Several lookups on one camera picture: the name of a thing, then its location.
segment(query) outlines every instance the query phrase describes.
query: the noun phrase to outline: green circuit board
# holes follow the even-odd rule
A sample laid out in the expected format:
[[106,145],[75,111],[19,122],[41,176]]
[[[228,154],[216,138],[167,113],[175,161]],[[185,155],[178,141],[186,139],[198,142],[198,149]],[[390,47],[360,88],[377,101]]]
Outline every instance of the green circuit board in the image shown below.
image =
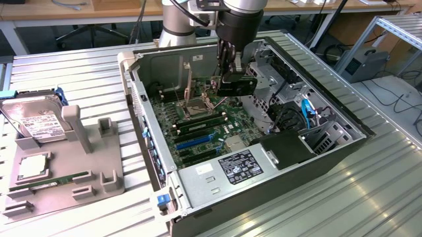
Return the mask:
[[[245,111],[240,99],[236,97],[228,97],[226,99],[225,97],[218,97],[213,85],[206,88],[206,83],[210,83],[213,79],[217,78],[204,77],[193,79],[193,83],[196,83],[193,93],[196,93],[197,97],[190,99],[188,105],[183,96],[179,96],[177,101],[167,103],[158,97],[153,99],[158,122],[178,168],[186,168],[225,155],[249,146],[256,138],[262,137],[262,132]],[[208,107],[208,103],[216,106],[222,100],[224,102],[214,110]],[[175,128],[177,124],[183,123],[193,124]],[[196,136],[197,134],[201,135],[183,142],[178,141],[178,139]],[[179,144],[197,141],[210,135],[212,139],[209,142],[178,149]]]

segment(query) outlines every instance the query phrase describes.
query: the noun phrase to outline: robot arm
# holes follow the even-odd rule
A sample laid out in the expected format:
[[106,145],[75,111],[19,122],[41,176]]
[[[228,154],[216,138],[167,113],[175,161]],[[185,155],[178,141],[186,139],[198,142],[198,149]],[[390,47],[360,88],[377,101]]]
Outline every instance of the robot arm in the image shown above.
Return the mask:
[[[171,1],[175,6],[181,5],[181,3],[186,4],[186,0],[163,0],[163,4],[167,2],[169,5],[169,1]],[[257,37],[268,0],[192,0],[192,2],[193,6],[200,10],[200,12],[196,12],[194,17],[205,18],[202,22],[214,23],[208,13],[218,15],[216,20],[216,32],[220,38],[217,59],[221,75],[217,91],[218,96],[252,95],[258,81],[256,78],[245,76],[246,65],[242,65],[241,59],[246,45],[252,43]],[[186,19],[183,24],[178,24],[178,27],[181,27],[181,25],[188,25],[186,22],[190,20],[189,18],[193,19],[193,15],[188,16],[182,11],[178,13],[179,16],[171,18],[177,19],[178,23],[182,23],[181,18]],[[166,25],[174,25],[175,23],[175,20],[169,20],[169,23],[166,23],[166,18],[165,11],[165,29],[169,28]],[[163,33],[169,35],[169,32],[178,35],[178,33],[170,30]]]

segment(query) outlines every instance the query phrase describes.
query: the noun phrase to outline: hard drive label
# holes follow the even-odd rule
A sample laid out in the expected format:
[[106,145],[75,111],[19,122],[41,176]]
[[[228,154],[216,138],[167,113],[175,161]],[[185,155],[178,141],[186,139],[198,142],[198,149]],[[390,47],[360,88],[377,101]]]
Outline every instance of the hard drive label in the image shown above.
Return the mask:
[[22,123],[35,139],[65,135],[63,127],[55,115],[22,118]]
[[238,184],[264,173],[250,150],[225,157],[218,162],[232,184]]

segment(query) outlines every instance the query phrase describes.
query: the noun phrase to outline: motherboard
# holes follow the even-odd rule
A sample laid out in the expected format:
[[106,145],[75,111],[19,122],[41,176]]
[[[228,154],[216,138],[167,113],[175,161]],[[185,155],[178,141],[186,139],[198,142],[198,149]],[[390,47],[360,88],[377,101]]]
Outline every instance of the motherboard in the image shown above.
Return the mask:
[[237,97],[218,97],[218,77],[193,78],[186,91],[158,91],[153,107],[167,146],[178,165],[186,168],[234,152],[262,137],[262,132]]

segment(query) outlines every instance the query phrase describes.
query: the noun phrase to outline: blue pcie slot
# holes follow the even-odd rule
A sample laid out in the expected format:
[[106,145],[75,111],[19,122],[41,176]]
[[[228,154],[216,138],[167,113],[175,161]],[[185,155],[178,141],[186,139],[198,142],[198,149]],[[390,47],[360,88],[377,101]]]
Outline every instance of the blue pcie slot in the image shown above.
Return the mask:
[[198,144],[202,144],[202,143],[206,143],[206,142],[210,142],[214,138],[214,134],[210,134],[209,136],[206,137],[202,137],[202,138],[198,138],[196,139],[194,141],[190,141],[190,142],[186,142],[186,143],[182,143],[179,145],[177,145],[177,150],[181,150],[181,149],[185,149],[185,148],[189,148],[189,147],[193,147]]

